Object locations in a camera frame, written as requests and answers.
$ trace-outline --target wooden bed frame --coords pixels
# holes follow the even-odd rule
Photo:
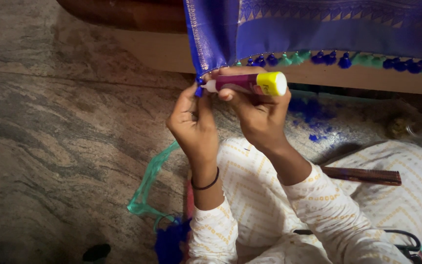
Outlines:
[[[181,0],[159,0],[155,3],[127,0],[57,1],[82,20],[125,29],[115,31],[116,38],[144,65],[159,70],[195,73]],[[276,69],[282,71],[292,83],[422,94],[421,74],[393,69],[359,65],[340,69],[336,65],[314,65],[310,62]]]

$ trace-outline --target brown comb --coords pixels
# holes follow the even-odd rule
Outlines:
[[[380,171],[350,168],[321,167],[322,171],[330,178],[350,181],[366,182],[400,186],[401,178],[398,171]]]

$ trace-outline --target white patterned sleeve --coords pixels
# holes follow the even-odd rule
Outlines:
[[[312,165],[303,182],[283,188],[296,215],[320,240],[333,263],[411,263],[319,166]]]
[[[195,207],[190,222],[188,264],[234,264],[237,263],[237,221],[232,217],[227,199],[209,211]]]

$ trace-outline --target granite floor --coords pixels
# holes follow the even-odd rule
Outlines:
[[[104,242],[109,263],[156,262],[154,218],[126,205],[149,160],[173,141],[164,120],[193,76],[145,68],[114,31],[54,0],[0,0],[0,263],[80,263]],[[305,123],[289,114],[286,126],[316,163],[386,139],[397,111],[386,102],[320,101],[334,118]],[[215,119],[220,137],[241,135],[218,101]],[[182,213],[187,170],[174,152],[149,203]]]

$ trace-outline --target saree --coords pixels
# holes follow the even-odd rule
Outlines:
[[[360,52],[372,55],[367,60],[398,57],[382,57],[385,69],[387,61],[391,68],[404,64],[399,71],[412,63],[410,72],[422,70],[422,0],[184,0],[184,7],[198,76],[282,52],[312,51],[308,58],[324,63],[314,56],[336,50],[348,51],[344,58],[351,60]],[[249,66],[258,64],[249,60]]]

